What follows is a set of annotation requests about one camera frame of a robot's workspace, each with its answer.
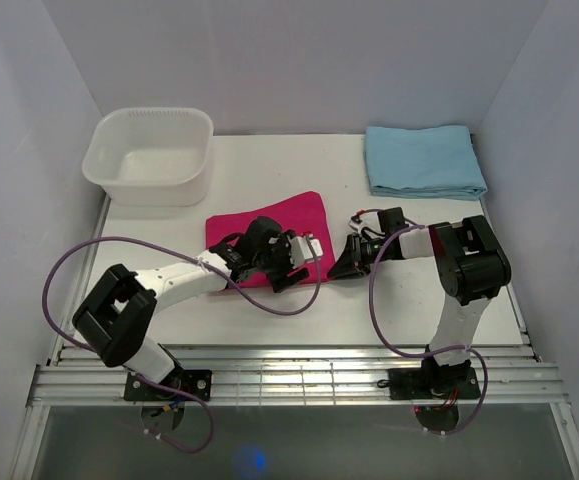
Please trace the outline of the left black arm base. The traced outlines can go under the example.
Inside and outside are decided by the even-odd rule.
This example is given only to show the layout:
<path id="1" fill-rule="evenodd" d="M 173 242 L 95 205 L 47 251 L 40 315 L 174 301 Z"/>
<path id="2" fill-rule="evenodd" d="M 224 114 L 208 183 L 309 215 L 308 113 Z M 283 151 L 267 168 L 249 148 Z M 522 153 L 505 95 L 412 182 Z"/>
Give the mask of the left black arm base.
<path id="1" fill-rule="evenodd" d="M 208 369 L 186 369 L 174 372 L 163 385 L 194 395 L 203 401 L 211 397 L 213 372 Z M 130 402 L 172 402 L 177 399 L 174 393 L 148 385 L 133 373 L 126 377 L 122 398 Z"/>

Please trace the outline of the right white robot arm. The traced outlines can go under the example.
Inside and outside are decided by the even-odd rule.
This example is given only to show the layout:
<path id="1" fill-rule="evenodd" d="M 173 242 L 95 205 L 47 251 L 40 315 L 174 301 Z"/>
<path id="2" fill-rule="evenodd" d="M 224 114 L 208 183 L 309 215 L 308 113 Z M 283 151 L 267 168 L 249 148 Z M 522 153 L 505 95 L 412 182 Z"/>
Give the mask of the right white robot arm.
<path id="1" fill-rule="evenodd" d="M 363 225 L 364 210 L 353 215 L 349 221 L 352 232 L 327 278 L 368 276 L 374 280 L 374 270 L 381 262 L 432 258 L 445 294 L 436 333 L 425 346 L 421 365 L 388 374 L 391 396 L 479 398 L 468 348 L 484 311 L 511 280 L 509 260 L 489 222 L 476 215 L 422 226 L 407 219 L 400 207 L 372 212 L 380 230 Z"/>

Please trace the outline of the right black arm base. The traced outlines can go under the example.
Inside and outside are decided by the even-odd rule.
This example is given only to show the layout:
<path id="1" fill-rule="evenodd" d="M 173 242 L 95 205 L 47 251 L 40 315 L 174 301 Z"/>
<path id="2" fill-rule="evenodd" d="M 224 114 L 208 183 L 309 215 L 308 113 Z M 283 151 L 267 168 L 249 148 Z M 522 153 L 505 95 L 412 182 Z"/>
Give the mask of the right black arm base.
<path id="1" fill-rule="evenodd" d="M 387 389 L 391 400 L 478 400 L 481 389 L 476 371 L 469 367 L 465 374 L 453 378 L 431 380 L 423 376 L 421 368 L 393 368 L 387 377 L 377 381 L 377 387 Z"/>

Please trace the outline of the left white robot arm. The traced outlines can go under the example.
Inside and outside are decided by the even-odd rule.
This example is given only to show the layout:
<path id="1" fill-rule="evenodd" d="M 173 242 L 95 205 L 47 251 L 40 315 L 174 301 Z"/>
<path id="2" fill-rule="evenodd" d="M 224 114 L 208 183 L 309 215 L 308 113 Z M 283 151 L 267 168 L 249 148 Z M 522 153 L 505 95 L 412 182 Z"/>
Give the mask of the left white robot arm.
<path id="1" fill-rule="evenodd" d="M 109 267 L 72 318 L 75 330 L 108 367 L 122 366 L 146 380 L 159 399 L 174 397 L 182 386 L 183 369 L 147 331 L 153 317 L 193 297 L 240 288 L 262 274 L 276 293 L 305 280 L 307 266 L 323 255 L 311 234 L 284 230 L 259 216 L 243 233 L 224 237 L 195 257 L 178 263 L 131 271 Z"/>

